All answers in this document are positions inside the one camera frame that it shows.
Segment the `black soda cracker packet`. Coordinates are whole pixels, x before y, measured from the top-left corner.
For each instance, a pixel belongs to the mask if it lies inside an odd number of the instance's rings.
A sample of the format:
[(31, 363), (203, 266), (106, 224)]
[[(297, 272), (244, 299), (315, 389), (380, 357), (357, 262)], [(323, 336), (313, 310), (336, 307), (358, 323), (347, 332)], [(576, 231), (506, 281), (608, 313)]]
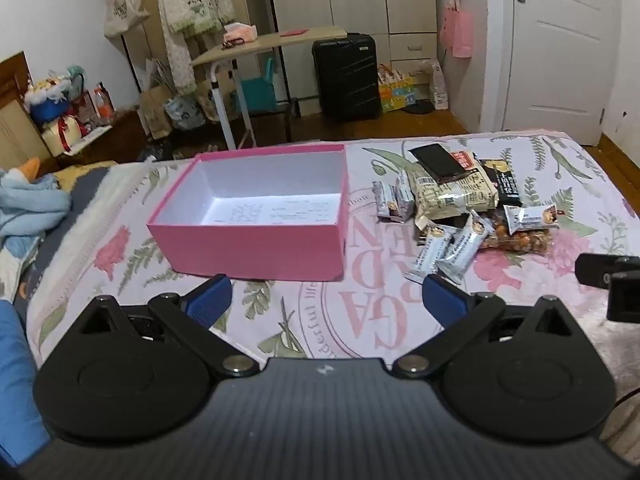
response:
[(498, 202), (501, 205), (522, 206), (518, 184), (511, 167), (504, 159), (481, 159), (480, 166), (483, 167), (489, 180), (495, 185), (498, 192)]

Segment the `wooden padded headboard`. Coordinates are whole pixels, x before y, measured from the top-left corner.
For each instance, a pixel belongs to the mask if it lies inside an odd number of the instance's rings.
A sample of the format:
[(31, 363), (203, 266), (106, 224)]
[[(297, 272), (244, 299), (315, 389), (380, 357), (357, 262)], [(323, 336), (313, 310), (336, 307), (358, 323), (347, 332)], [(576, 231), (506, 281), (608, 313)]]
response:
[(38, 158), (38, 174), (43, 176), (58, 170), (58, 164), (24, 107), (29, 83), (30, 73), (23, 52), (1, 62), (1, 168), (9, 170)]

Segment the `pink tissue box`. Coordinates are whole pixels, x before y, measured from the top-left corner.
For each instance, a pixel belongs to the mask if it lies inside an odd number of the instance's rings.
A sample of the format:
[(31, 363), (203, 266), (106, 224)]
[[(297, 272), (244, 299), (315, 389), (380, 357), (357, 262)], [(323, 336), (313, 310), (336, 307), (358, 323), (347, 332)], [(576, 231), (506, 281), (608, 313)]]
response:
[(250, 44), (258, 37), (257, 27), (255, 25), (247, 25), (240, 22), (229, 23), (224, 26), (224, 41), (222, 46), (225, 49), (240, 46), (241, 44)]

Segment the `black hard-shell suitcase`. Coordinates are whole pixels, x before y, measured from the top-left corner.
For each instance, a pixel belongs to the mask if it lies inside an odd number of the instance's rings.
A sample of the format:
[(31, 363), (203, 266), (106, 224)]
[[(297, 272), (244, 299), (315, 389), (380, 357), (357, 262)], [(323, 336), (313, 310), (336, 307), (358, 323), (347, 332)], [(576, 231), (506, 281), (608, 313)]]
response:
[(345, 38), (316, 41), (311, 53), (325, 122), (341, 125), (380, 116), (378, 58), (371, 36), (349, 32)]

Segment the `beige instant noodle packet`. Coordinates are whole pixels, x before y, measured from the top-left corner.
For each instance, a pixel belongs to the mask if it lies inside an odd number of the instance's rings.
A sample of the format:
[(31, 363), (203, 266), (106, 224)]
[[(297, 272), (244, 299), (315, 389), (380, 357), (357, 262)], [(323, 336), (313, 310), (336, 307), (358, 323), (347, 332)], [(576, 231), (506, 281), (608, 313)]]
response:
[(414, 224), (419, 230), (427, 221), (454, 218), (470, 209), (476, 212), (488, 211), (498, 206), (498, 190), (473, 152), (452, 152), (469, 173), (458, 180), (439, 184), (417, 162), (407, 169), (411, 191), (416, 202)]

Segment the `brown paper bag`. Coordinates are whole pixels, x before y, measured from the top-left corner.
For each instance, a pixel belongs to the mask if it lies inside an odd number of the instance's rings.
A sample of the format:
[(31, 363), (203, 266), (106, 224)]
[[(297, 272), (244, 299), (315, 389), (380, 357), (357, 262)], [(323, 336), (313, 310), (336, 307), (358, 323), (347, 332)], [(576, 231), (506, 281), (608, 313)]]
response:
[(173, 96), (170, 89), (164, 84), (141, 93), (140, 110), (149, 133), (154, 140), (166, 138), (171, 134), (172, 123), (164, 109), (164, 105)]

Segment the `white snack bar wrapper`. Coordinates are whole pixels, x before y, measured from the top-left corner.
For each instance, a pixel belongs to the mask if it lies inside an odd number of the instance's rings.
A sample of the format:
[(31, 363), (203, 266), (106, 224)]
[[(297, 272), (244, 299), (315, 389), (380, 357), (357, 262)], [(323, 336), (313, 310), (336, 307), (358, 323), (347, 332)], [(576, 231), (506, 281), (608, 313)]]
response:
[(458, 230), (454, 226), (441, 226), (434, 222), (429, 223), (422, 232), (424, 245), (416, 261), (404, 274), (405, 279), (416, 284), (422, 284), (427, 275), (436, 274), (437, 263), (444, 258), (457, 232)]
[(503, 206), (509, 233), (528, 232), (555, 228), (558, 225), (558, 208), (555, 204), (518, 207)]
[(390, 222), (401, 222), (401, 215), (394, 188), (382, 181), (372, 182), (376, 218)]
[(480, 250), (480, 246), (489, 235), (494, 233), (492, 223), (471, 209), (464, 227), (442, 258), (437, 260), (436, 266), (439, 272), (442, 272), (454, 284), (460, 285), (465, 272)]
[(400, 170), (396, 178), (394, 190), (398, 203), (400, 218), (407, 222), (416, 210), (416, 201), (410, 188), (409, 177), (406, 170)]

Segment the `orange drink bottle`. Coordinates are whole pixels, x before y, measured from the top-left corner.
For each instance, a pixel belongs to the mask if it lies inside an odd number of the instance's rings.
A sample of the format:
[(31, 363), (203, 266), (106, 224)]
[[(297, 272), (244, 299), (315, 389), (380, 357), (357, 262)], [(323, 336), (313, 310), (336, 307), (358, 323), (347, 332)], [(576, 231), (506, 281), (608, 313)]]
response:
[(115, 114), (114, 106), (108, 91), (102, 82), (99, 82), (94, 88), (94, 102), (96, 102), (96, 110), (102, 119), (111, 120)]

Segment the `pink cardboard box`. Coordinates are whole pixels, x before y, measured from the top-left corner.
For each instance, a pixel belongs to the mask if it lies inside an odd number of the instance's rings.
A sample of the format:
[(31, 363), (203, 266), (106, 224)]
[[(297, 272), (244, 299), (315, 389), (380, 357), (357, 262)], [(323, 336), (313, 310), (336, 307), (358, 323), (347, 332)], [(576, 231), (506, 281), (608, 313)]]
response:
[(196, 156), (148, 221), (171, 267), (249, 281), (342, 277), (348, 171), (342, 144)]

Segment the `pink hanging bag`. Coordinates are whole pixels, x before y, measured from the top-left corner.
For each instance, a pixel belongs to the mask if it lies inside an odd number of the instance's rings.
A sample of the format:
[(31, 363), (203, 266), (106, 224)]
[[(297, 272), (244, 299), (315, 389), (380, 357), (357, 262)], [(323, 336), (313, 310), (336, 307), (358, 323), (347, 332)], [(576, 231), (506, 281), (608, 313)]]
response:
[(472, 58), (473, 34), (473, 15), (459, 11), (454, 6), (446, 6), (439, 39), (449, 55), (453, 58)]

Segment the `white printed plastic bag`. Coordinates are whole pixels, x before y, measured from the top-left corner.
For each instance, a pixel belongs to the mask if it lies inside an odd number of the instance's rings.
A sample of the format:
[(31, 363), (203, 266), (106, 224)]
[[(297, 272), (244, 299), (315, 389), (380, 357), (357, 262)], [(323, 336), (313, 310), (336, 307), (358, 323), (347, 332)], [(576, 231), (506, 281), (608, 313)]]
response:
[(446, 81), (444, 73), (442, 72), (442, 66), (436, 58), (426, 61), (428, 72), (431, 75), (431, 81), (428, 84), (428, 90), (430, 90), (430, 101), (434, 105), (435, 110), (448, 110), (449, 100), (446, 87)]

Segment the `black smartphone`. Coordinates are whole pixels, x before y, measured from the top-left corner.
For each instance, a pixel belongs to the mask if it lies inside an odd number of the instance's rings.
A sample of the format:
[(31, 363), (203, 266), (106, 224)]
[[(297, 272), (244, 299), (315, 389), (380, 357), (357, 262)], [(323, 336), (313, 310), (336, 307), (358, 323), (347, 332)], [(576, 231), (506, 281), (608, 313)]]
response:
[(440, 144), (427, 144), (410, 151), (421, 167), (438, 183), (462, 178), (465, 169)]

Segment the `wooden nightstand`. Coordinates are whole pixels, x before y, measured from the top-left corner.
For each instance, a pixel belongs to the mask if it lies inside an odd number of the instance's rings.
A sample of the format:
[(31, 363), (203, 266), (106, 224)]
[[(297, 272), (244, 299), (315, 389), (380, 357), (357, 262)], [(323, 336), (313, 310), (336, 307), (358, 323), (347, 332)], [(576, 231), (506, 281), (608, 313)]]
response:
[(114, 117), (111, 128), (91, 140), (78, 153), (60, 155), (56, 159), (60, 168), (90, 165), (96, 162), (136, 162), (148, 146), (148, 136), (137, 110), (127, 110)]

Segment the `clear mixed nuts bag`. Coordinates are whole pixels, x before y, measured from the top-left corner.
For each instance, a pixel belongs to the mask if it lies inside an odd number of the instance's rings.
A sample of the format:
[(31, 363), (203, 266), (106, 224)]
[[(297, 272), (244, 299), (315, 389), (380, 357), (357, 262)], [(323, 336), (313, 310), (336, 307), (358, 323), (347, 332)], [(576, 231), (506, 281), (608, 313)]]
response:
[(552, 236), (548, 230), (518, 231), (510, 234), (502, 211), (483, 212), (482, 217), (489, 220), (494, 228), (494, 232), (480, 245), (482, 249), (542, 255), (552, 245)]

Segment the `floral bedspread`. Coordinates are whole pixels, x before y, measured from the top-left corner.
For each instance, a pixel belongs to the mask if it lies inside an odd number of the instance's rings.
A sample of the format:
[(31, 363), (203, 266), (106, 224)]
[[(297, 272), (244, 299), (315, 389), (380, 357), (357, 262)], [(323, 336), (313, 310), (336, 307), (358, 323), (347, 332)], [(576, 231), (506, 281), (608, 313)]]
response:
[[(223, 273), (232, 301), (214, 331), (255, 359), (393, 361), (439, 331), (408, 279), (416, 227), (378, 220), (372, 192), (374, 181), (394, 183), (411, 168), (413, 145), (316, 144), (111, 168), (72, 225), (55, 233), (60, 246), (26, 309), (32, 355), (47, 359), (95, 296), (143, 304)], [(606, 293), (574, 272), (584, 252), (639, 251), (638, 217), (605, 172), (558, 132), (454, 136), (444, 145), (504, 160), (525, 205), (561, 213), (545, 252), (482, 250), (463, 288), (512, 304), (561, 298), (620, 392), (636, 388), (638, 327), (610, 322)]]

